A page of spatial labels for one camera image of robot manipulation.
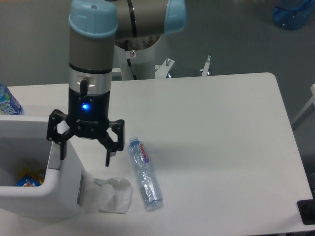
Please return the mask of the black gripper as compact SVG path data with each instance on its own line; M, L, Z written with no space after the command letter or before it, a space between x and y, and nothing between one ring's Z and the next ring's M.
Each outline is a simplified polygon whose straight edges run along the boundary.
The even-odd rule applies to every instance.
M73 136L87 139L97 139L106 149L105 166L110 164L111 156L123 151L125 146L125 121L119 119L109 121L110 92L103 94L80 93L68 89L68 114L54 109L48 118L46 139L60 147L60 160L66 158L67 141ZM58 125L65 121L69 128L63 133L58 132ZM107 130L116 134L117 141L108 134Z

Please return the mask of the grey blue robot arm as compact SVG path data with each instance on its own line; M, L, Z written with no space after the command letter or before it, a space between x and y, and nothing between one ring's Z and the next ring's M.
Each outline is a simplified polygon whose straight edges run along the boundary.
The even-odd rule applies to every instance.
M68 17L68 112L50 115L47 140L57 160L66 158L73 136L98 140L106 161L125 145L125 122L108 118L114 46L117 41L182 31L183 0L74 0Z

